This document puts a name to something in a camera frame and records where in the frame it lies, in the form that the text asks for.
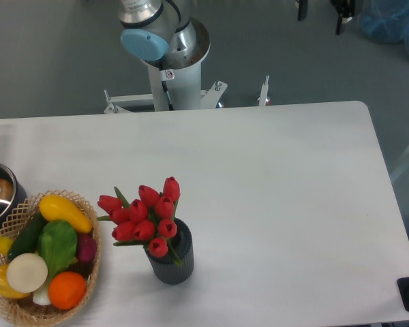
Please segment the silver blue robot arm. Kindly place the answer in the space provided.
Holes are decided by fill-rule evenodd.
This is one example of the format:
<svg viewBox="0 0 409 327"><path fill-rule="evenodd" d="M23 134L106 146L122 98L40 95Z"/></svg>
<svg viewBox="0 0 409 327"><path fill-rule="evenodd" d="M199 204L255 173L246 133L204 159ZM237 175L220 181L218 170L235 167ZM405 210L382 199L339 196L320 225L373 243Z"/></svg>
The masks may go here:
<svg viewBox="0 0 409 327"><path fill-rule="evenodd" d="M191 1L120 1L121 44L131 55L159 68L183 69L208 55L206 27L191 15Z"/></svg>

